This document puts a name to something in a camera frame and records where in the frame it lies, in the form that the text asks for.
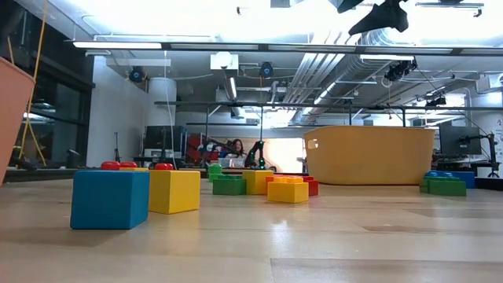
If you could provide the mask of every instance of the person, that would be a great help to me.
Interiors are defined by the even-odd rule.
[[[244,153],[244,149],[243,149],[243,142],[239,138],[236,138],[233,141],[232,147],[239,154],[229,153],[229,154],[227,154],[226,158],[246,158],[246,153]]]

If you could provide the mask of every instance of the large tan tub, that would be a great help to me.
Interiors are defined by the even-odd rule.
[[[435,131],[322,127],[304,134],[309,174],[333,185],[418,185],[430,171]]]
[[[0,186],[33,85],[32,77],[0,58]]]

